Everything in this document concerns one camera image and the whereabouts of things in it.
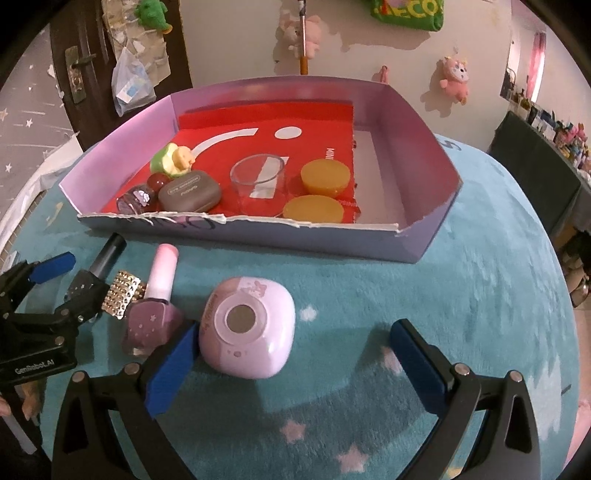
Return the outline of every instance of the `red paper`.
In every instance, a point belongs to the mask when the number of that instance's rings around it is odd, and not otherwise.
[[[353,223],[359,212],[354,198],[353,172],[353,107],[342,103],[277,102],[232,106],[216,110],[189,112],[180,115],[181,130],[170,141],[191,149],[220,134],[238,132],[242,135],[202,145],[193,170],[203,170],[222,187],[222,201],[208,213],[239,215],[238,198],[230,183],[230,170],[239,160],[255,154],[288,157],[285,182],[288,199],[307,194],[300,178],[301,168],[317,158],[334,158],[351,170],[351,181],[338,200],[345,208],[344,223]],[[295,138],[277,138],[281,132]],[[150,176],[150,159],[103,208],[103,213],[117,213],[115,200],[130,188],[145,183]]]

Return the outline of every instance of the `clear plastic cup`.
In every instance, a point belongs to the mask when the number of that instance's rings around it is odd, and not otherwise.
[[[232,167],[230,180],[241,214],[276,217],[283,211],[287,191],[281,157],[265,153],[243,158]]]

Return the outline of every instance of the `blue gripper pad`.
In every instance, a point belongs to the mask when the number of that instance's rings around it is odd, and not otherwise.
[[[170,348],[158,371],[147,382],[144,405],[152,418],[168,410],[184,378],[191,371],[199,354],[198,328],[198,323],[191,322],[183,337]]]
[[[37,284],[45,283],[52,278],[68,273],[74,268],[74,265],[76,265],[76,257],[70,252],[66,252],[37,264],[29,275],[29,280]]]
[[[404,368],[425,410],[441,416],[447,410],[446,384],[427,358],[426,353],[421,350],[413,336],[405,328],[404,322],[404,320],[399,320],[392,325],[390,347]],[[423,348],[428,348],[422,337],[418,333],[416,335],[423,341]]]

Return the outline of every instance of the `orange round container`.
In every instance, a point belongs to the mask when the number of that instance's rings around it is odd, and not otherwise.
[[[340,161],[321,158],[304,165],[300,176],[304,187],[311,195],[335,198],[347,188],[351,180],[351,171]]]
[[[336,200],[323,195],[304,195],[291,199],[283,207],[283,218],[299,222],[342,223],[345,209]]]

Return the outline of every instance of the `pink curtain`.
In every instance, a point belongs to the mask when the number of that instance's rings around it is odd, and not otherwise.
[[[538,80],[538,76],[542,75],[540,72],[540,65],[542,58],[544,58],[546,52],[546,33],[537,32],[534,37],[534,48],[531,52],[530,60],[530,72],[527,78],[527,90],[526,97],[531,99],[534,93],[535,83]]]

